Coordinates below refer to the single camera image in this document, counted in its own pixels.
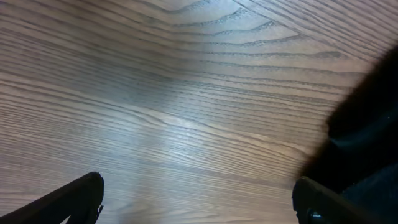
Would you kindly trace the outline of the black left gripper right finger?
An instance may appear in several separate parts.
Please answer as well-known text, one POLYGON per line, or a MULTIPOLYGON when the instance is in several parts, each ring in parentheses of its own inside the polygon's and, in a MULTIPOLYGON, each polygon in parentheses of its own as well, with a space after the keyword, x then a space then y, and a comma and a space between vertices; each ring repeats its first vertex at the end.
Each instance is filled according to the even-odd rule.
POLYGON ((300 223, 385 223, 386 177, 338 177, 317 182, 300 177, 292 192, 300 223))

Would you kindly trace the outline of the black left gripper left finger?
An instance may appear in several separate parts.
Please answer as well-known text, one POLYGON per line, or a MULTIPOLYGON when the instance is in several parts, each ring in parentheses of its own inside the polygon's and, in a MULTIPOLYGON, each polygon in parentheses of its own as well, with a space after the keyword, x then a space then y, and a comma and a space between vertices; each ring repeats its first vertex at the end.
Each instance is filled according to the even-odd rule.
POLYGON ((2 224, 95 224, 103 209, 104 180, 89 172, 1 217, 2 224))

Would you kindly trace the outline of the black skirt with pearl buttons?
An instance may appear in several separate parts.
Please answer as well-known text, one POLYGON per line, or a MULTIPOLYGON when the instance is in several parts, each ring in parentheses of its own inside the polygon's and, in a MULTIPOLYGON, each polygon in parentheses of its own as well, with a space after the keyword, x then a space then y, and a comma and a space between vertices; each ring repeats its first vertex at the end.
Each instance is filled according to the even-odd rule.
POLYGON ((327 138, 301 175, 368 218, 397 223, 397 47, 327 121, 327 138))

